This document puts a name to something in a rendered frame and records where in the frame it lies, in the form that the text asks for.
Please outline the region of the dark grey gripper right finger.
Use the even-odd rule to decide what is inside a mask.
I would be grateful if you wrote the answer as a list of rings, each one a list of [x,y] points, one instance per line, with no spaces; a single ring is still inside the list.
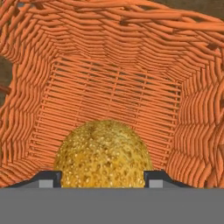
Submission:
[[[144,171],[143,179],[145,188],[189,188],[189,185],[171,179],[171,177],[164,170]]]

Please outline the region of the golden seeded bread roll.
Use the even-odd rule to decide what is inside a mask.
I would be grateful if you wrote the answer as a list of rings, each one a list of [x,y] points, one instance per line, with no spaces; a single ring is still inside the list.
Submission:
[[[71,131],[57,152],[61,185],[74,188],[140,188],[153,165],[140,136],[112,120],[87,122]]]

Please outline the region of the orange wicker basket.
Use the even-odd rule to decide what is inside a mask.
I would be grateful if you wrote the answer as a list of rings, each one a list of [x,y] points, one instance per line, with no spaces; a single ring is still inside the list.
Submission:
[[[0,0],[0,56],[0,188],[101,119],[133,128],[172,179],[224,188],[224,20],[150,0]]]

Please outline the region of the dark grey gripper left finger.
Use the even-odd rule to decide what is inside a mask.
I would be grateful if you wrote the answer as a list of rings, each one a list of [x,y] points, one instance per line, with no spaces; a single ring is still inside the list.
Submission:
[[[31,179],[10,185],[10,188],[61,188],[61,171],[40,171]]]

